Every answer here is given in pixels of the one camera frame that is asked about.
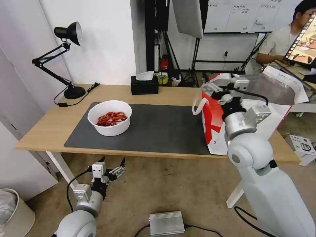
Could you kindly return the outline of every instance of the black desk lamp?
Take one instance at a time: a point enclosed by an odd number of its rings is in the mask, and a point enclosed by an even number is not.
[[[72,85],[70,80],[67,80],[65,78],[62,78],[61,76],[58,76],[57,74],[53,73],[49,69],[44,67],[44,64],[51,61],[52,59],[58,57],[59,55],[62,55],[63,53],[69,51],[70,49],[70,43],[67,41],[67,39],[71,40],[76,45],[80,46],[80,42],[82,41],[82,31],[79,22],[71,23],[67,28],[64,27],[56,27],[54,29],[55,35],[60,38],[64,43],[58,46],[57,48],[49,51],[48,53],[40,56],[39,58],[35,58],[32,60],[33,65],[36,67],[42,69],[44,72],[48,73],[52,77],[55,77],[58,81],[61,83],[64,83],[67,86],[67,89],[64,92],[64,96],[66,99],[77,99],[85,95],[86,91],[82,87],[77,87]],[[52,52],[64,48],[65,50],[54,55],[54,56],[48,56]]]

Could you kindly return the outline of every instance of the lamp shade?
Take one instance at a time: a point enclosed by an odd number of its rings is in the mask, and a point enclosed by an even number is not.
[[[69,39],[80,46],[82,41],[82,31],[79,22],[71,23],[67,28],[55,27],[54,33],[58,38]]]

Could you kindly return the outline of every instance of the gray desk mat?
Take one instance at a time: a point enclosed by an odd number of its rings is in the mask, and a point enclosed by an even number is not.
[[[130,104],[131,124],[122,134],[106,137],[88,121],[92,103],[65,143],[65,147],[209,155],[202,115],[189,106]]]

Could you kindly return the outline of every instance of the man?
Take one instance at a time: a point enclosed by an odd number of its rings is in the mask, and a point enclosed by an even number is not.
[[[316,11],[316,0],[303,0],[295,8],[292,23],[270,33],[265,39],[259,49],[257,62],[269,64],[274,60],[282,61],[313,11]]]

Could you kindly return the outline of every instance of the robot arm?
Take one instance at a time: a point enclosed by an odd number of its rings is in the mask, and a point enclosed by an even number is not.
[[[55,233],[57,237],[95,237],[96,218],[106,196],[107,186],[125,172],[125,158],[120,166],[107,170],[104,162],[92,165],[92,185],[78,184],[73,190],[76,211],[65,216]]]
[[[315,237],[314,221],[295,185],[278,168],[270,143],[255,133],[257,124],[271,114],[268,106],[246,111],[241,105],[241,93],[232,90],[246,90],[249,81],[225,81],[224,88],[208,82],[202,89],[223,109],[227,155],[240,173],[244,193],[261,228],[278,237]]]

